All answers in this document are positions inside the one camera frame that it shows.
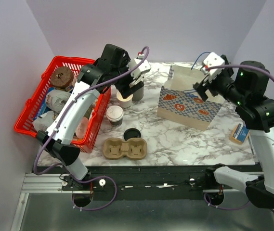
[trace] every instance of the bottle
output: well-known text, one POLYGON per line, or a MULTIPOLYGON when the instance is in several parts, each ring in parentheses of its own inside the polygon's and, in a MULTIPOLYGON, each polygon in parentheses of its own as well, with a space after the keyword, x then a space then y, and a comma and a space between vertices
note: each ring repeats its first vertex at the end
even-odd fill
POLYGON ((78 124, 77 128, 76 128, 76 136, 79 139, 83 139, 83 137, 85 136, 85 133, 87 132, 88 129, 88 125, 89 125, 89 120, 86 117, 83 117, 80 121, 80 123, 78 124))

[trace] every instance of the black cup lid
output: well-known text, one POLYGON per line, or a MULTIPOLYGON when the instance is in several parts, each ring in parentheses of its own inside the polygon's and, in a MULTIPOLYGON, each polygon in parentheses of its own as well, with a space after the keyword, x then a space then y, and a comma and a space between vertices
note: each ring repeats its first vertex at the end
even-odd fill
POLYGON ((130 138, 141 138, 141 132, 136 128, 127 129, 124 132, 124 140, 128 140, 130 138))

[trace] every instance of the paper cup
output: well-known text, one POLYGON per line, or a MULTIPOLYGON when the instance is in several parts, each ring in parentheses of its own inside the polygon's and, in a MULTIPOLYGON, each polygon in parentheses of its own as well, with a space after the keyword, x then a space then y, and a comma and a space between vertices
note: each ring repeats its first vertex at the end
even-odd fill
POLYGON ((127 97, 126 99, 123 99, 121 93, 118 91, 117 92, 117 100, 119 102, 119 105, 121 108, 123 109, 127 109, 131 107, 131 103, 132 103, 132 95, 130 95, 129 97, 127 97))
POLYGON ((123 122, 124 111, 120 106, 110 106, 107 109, 106 116, 112 126, 120 126, 123 122))

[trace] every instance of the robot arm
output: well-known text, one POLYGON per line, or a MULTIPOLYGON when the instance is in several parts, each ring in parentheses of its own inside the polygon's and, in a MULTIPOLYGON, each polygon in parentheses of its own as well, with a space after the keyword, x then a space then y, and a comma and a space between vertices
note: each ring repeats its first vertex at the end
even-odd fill
MULTIPOLYGON (((236 106, 235 111, 250 129, 250 145, 259 159, 264 176, 251 176, 219 164, 207 170, 207 182, 238 189, 256 207, 274 208, 274 100, 264 96, 269 78, 247 68, 239 68, 235 81, 231 79, 231 68, 207 71, 210 66, 222 64, 229 64, 226 57, 212 52, 201 68, 206 77, 201 83, 194 84, 194 89, 204 101, 209 90, 213 96, 219 94, 236 106)), ((241 64, 267 71, 259 62, 245 61, 241 64)))
POLYGON ((43 145, 51 134, 54 134, 45 148, 46 151, 52 157, 59 159, 76 179, 84 179, 88 174, 88 169, 78 157, 80 149, 71 145, 80 120, 91 104, 111 85, 116 86, 123 98, 127 98, 143 87, 143 82, 139 82, 133 87, 130 87, 129 84, 150 69, 151 66, 147 60, 142 61, 138 58, 131 60, 124 49, 107 44, 102 56, 94 64, 87 64, 82 67, 73 92, 63 110, 46 132, 37 132, 36 138, 43 145), (131 74, 115 79, 128 71, 132 71, 131 74), (85 90, 95 85, 101 86, 84 93, 85 90))

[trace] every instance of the plastic bag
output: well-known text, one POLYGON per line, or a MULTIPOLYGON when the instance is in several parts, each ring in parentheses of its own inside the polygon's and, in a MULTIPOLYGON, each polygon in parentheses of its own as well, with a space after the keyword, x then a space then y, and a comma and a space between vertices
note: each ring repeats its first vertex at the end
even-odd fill
POLYGON ((63 90, 52 90, 46 95, 46 104, 51 110, 60 113, 69 97, 69 92, 63 90))

